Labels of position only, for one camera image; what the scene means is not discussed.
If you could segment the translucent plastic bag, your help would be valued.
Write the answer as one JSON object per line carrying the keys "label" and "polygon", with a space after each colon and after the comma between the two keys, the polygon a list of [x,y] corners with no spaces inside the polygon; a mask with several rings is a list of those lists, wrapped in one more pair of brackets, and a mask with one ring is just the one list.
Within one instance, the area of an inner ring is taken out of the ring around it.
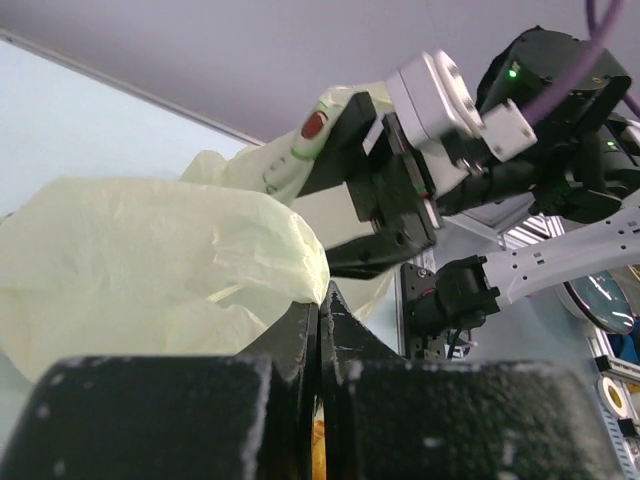
{"label": "translucent plastic bag", "polygon": [[36,381],[66,357],[233,355],[294,302],[320,303],[328,245],[365,230],[337,189],[300,199],[357,93],[176,180],[61,178],[1,222],[1,351]]}

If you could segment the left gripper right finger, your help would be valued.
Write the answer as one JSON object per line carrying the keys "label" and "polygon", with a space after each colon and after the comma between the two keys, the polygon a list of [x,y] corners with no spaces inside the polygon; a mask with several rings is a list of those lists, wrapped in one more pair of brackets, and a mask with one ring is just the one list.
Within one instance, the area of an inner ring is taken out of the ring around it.
{"label": "left gripper right finger", "polygon": [[461,361],[400,357],[336,288],[320,331],[331,479],[625,475],[582,327],[552,291],[489,319]]}

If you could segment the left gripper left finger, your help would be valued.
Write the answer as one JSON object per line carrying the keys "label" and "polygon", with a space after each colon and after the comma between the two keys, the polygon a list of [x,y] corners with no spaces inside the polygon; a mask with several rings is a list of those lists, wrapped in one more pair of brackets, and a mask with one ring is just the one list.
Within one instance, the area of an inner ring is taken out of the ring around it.
{"label": "left gripper left finger", "polygon": [[5,479],[307,479],[315,305],[233,356],[76,356],[36,382]]}

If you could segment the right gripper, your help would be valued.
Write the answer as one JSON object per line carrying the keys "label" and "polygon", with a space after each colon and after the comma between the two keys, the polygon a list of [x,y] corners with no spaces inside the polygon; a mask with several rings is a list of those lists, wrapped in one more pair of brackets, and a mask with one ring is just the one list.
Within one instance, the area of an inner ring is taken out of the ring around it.
{"label": "right gripper", "polygon": [[370,94],[353,95],[330,130],[300,196],[345,184],[372,234],[326,251],[330,274],[368,280],[436,243],[434,223],[411,176],[421,156],[394,113],[378,116]]}

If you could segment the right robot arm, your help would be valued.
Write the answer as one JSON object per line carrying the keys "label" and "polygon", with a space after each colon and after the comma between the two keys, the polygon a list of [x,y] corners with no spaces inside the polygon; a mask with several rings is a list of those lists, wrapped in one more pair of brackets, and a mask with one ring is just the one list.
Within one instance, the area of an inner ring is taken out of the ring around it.
{"label": "right robot arm", "polygon": [[[475,95],[443,52],[424,54],[339,113],[317,105],[296,156],[313,161],[309,195],[346,184],[372,234],[332,247],[332,275],[372,279],[401,269],[403,353],[448,358],[459,336],[532,292],[639,257],[639,150],[614,115],[631,79],[596,33],[582,41],[533,27],[491,63]],[[446,217],[529,193],[532,214],[582,232],[515,251],[473,255],[437,271],[412,258]]]}

